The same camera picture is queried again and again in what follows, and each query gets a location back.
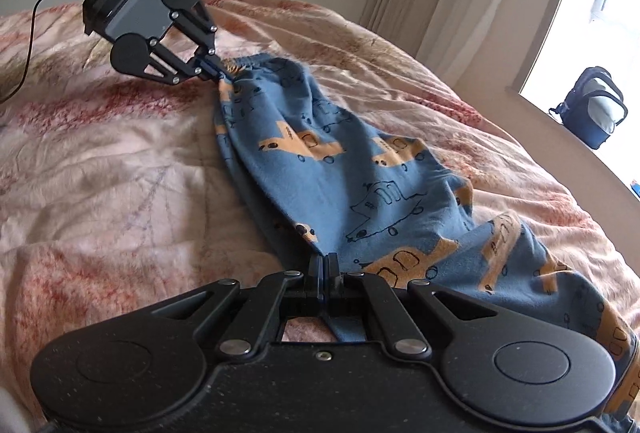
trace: screw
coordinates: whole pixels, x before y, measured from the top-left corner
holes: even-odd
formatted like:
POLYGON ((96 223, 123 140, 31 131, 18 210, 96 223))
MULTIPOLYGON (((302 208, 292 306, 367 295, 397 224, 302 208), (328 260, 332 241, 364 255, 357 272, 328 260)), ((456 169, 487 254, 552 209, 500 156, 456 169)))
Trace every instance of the screw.
POLYGON ((420 355, 427 351, 427 345, 420 339, 400 339, 396 341, 394 348, 404 355, 420 355))
POLYGON ((318 361, 331 361, 333 356, 331 355, 331 352, 318 352, 316 353, 316 359, 318 361))
POLYGON ((245 355, 251 352, 251 344, 244 339, 227 339, 220 343, 220 352, 226 355, 245 355))

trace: blue object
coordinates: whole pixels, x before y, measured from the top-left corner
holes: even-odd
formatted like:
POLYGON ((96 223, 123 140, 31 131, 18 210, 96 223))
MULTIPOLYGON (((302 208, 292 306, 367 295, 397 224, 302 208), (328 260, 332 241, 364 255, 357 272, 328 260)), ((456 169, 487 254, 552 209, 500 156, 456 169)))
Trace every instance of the blue object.
POLYGON ((609 139, 628 115, 624 96, 603 67, 582 72, 564 102, 549 112, 558 114, 562 124, 593 150, 609 139))
MULTIPOLYGON (((418 139, 391 136, 322 95, 302 65, 258 55, 222 77, 214 122, 231 175, 286 269, 337 253, 392 286, 415 278, 597 340, 616 366, 624 419, 638 340, 596 288, 550 256, 514 213, 475 225, 473 190, 418 139)), ((353 339, 357 327, 338 338, 353 339)))

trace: metal pin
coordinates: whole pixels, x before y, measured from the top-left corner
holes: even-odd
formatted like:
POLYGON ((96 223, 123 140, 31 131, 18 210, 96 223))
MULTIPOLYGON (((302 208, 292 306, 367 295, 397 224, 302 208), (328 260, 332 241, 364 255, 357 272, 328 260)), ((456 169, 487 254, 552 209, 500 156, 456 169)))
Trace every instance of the metal pin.
POLYGON ((245 355, 251 352, 251 344, 244 339, 228 339, 220 343, 220 352, 226 355, 245 355))
POLYGON ((318 361, 331 361, 333 356, 331 352, 318 352, 316 353, 316 359, 318 361))
POLYGON ((420 355, 427 351, 427 345, 420 339, 400 339, 394 348, 404 355, 420 355))

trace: pink blanket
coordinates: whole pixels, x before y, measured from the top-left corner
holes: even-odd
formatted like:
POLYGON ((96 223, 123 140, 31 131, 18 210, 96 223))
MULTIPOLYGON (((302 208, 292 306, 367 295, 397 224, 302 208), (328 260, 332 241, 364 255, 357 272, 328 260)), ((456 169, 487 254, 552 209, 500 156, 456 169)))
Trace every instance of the pink blanket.
MULTIPOLYGON (((639 331, 640 279, 599 225, 425 67, 321 7, 206 1, 222 57, 306 62, 334 102, 387 133, 424 139, 471 180, 478 222, 516 211, 639 331)), ((0 20, 0 92, 22 74, 28 21, 0 20)), ((27 83, 0 105, 0 384, 36 417, 29 366, 54 337, 221 277, 254 285, 279 270, 218 153, 211 85, 121 76, 108 43, 82 30, 78 5, 41 13, 27 83)), ((287 334, 327 338, 307 321, 287 334)))

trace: bag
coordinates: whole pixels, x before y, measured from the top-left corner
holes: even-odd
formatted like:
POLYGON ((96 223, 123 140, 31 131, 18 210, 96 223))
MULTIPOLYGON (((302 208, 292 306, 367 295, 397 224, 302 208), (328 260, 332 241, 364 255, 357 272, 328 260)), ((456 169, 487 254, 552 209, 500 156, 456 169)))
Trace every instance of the bag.
POLYGON ((626 119, 625 97, 602 67, 589 67, 575 82, 564 102, 549 113, 558 114, 562 124, 592 150, 609 139, 626 119))

